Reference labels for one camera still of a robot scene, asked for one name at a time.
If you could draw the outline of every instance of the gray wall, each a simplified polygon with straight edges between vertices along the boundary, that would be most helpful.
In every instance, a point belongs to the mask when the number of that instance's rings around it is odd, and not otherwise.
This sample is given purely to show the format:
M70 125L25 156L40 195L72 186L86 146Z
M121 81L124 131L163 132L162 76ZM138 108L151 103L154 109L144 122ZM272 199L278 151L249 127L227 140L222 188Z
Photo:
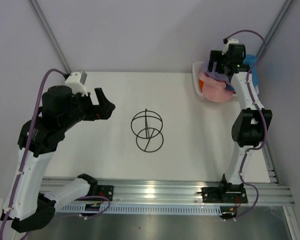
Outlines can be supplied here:
M20 129L32 117L41 79L50 68L61 66L27 1L0 0L0 198L10 190ZM61 80L53 73L47 86Z
M284 0L38 0L72 69L191 72L241 29L267 34ZM241 34L250 53L261 41Z
M300 220L300 0L280 27L259 70L260 98L273 112L275 167L289 185Z

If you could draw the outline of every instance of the blue cloth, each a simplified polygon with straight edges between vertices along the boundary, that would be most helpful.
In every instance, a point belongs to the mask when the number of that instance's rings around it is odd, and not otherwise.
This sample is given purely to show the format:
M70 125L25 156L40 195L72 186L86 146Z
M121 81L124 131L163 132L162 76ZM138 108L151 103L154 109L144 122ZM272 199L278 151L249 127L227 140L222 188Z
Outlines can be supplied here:
M248 64L251 67L253 64L255 64L257 62L257 60L258 59L254 55L247 54L245 56L245 59L243 60L243 63ZM235 92L235 89L232 87L231 83L229 82L228 77L224 74L219 74L216 72L217 63L215 62L213 64L212 72L208 72L208 65L209 65L209 60L204 61L202 64L202 71L207 73L207 75L210 78L213 78L213 79L221 81L221 82L225 82L226 89ZM257 67L254 67L252 69L251 74L252 74L253 86L256 87L259 84L259 80L258 80L258 76L257 76Z

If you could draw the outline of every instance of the vertical metal post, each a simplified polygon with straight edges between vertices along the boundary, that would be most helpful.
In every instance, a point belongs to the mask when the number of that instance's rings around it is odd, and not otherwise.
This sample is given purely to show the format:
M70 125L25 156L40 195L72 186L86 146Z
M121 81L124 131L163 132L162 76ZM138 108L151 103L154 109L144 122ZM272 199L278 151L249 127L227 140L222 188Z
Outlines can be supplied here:
M280 25L282 24L283 20L287 16L289 10L292 8L292 5L294 2L295 2L295 0L285 0L282 8L279 11L279 14L276 16L274 23L272 24L269 32L267 33L267 35L264 38L265 42L268 46L271 43L271 41L273 40L273 37L275 36L275 34L276 34L277 30L279 29ZM264 45L262 44L256 54L257 58L259 58L261 56L264 49L265 49Z
M46 19L44 13L42 12L37 0L27 0L27 1L30 4L34 15L36 16L37 20L39 21L45 36L48 38L48 40L53 48L53 51L55 52L57 58L59 59L60 63L62 64L64 70L68 74L71 73L71 69L67 62L67 59L65 58L65 55L62 52L62 50L58 44L58 41L57 41L54 33L52 32L52 30L47 22L47 19Z

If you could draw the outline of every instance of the pink cloth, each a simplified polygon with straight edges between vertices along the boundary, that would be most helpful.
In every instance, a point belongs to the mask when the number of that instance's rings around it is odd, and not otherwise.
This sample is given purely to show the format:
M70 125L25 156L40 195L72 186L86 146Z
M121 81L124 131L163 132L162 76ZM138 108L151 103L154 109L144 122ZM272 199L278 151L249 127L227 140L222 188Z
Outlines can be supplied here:
M223 81L214 80L202 73L199 77L203 81L202 94L212 102L223 103L231 99L233 92L226 89Z

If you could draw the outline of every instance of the gray floor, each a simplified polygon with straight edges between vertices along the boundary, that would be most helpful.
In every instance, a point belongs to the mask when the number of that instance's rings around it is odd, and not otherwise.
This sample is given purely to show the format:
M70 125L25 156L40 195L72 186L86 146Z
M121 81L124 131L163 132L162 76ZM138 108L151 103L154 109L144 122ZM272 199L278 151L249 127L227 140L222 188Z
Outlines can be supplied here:
M104 214L71 216L35 231L31 240L291 240L282 207L257 207L237 222L217 216Z

